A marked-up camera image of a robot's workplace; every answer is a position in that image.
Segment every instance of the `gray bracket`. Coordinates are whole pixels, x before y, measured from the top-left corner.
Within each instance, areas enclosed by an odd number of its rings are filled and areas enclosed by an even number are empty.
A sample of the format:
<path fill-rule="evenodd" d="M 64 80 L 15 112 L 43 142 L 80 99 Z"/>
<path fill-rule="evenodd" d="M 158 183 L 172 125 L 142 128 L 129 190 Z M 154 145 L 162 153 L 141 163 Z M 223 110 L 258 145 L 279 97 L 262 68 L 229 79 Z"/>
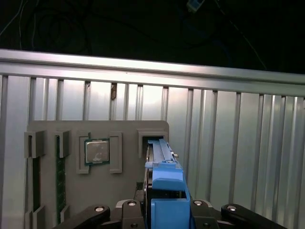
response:
<path fill-rule="evenodd" d="M 78 131 L 74 151 L 76 152 L 76 173 L 89 174 L 89 166 L 85 165 L 85 140 L 89 139 L 90 133 Z"/>
<path fill-rule="evenodd" d="M 110 173 L 122 173 L 122 132 L 110 132 Z"/>
<path fill-rule="evenodd" d="M 54 132 L 54 140 L 56 141 L 56 136 L 59 136 L 60 138 L 60 158 L 64 158 L 69 155 L 69 136 L 70 132 L 69 131 L 57 131 Z"/>
<path fill-rule="evenodd" d="M 45 229 L 45 207 L 41 206 L 33 213 L 33 229 Z"/>
<path fill-rule="evenodd" d="M 44 131 L 28 131 L 24 133 L 25 158 L 38 158 L 44 155 Z"/>
<path fill-rule="evenodd" d="M 168 141 L 168 132 L 164 129 L 138 129 L 138 152 L 139 158 L 142 158 L 142 140 L 143 137 L 163 137 L 166 141 Z"/>
<path fill-rule="evenodd" d="M 61 211 L 61 223 L 70 218 L 70 206 L 66 205 Z"/>

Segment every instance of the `dark background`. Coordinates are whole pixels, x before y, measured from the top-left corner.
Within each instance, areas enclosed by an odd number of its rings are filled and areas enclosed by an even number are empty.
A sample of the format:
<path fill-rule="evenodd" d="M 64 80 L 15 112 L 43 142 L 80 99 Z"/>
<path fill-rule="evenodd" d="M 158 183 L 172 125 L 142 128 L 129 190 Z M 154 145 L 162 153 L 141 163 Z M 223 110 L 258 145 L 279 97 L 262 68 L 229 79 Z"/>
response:
<path fill-rule="evenodd" d="M 244 34 L 267 70 L 305 73 L 301 1 L 219 0 L 225 16 L 214 0 L 196 13 L 186 2 L 40 0 L 36 7 L 29 0 L 21 20 L 19 14 L 1 35 L 0 48 L 264 70 Z M 0 1 L 0 31 L 20 3 Z"/>

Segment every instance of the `corrugated metal wall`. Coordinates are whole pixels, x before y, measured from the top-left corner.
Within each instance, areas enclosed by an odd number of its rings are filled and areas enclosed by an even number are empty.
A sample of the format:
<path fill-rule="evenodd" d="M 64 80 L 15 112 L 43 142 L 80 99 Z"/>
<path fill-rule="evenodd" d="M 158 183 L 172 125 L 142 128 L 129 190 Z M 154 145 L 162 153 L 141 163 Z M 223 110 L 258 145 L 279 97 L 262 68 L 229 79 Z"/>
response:
<path fill-rule="evenodd" d="M 21 228 L 30 120 L 165 120 L 191 195 L 305 228 L 303 97 L 2 76 L 2 228 Z"/>

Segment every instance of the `blue plastic part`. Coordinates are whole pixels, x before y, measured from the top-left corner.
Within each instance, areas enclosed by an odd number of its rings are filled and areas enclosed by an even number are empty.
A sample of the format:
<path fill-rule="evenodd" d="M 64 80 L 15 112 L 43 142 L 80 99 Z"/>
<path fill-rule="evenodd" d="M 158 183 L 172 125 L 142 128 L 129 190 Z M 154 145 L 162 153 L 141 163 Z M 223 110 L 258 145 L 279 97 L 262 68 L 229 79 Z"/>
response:
<path fill-rule="evenodd" d="M 184 191 L 182 167 L 172 156 L 167 142 L 159 139 L 148 143 L 152 144 L 154 162 L 146 162 L 145 167 L 152 168 L 152 188 Z"/>
<path fill-rule="evenodd" d="M 183 177 L 186 198 L 152 199 L 151 229 L 189 229 L 192 226 L 190 193 Z"/>
<path fill-rule="evenodd" d="M 149 140 L 153 150 L 153 162 L 145 167 L 152 169 L 152 189 L 185 192 L 186 198 L 152 199 L 152 229 L 189 229 L 191 218 L 190 193 L 183 169 L 172 156 L 172 149 L 163 139 Z"/>

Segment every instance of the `cpu processor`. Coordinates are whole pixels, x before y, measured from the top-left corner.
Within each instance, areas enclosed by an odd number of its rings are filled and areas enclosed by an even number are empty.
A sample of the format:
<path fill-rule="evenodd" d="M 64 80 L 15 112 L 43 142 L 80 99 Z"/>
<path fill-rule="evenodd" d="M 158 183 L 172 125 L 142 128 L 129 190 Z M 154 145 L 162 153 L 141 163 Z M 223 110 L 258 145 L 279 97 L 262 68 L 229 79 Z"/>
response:
<path fill-rule="evenodd" d="M 85 164 L 96 165 L 109 162 L 108 139 L 85 140 Z"/>

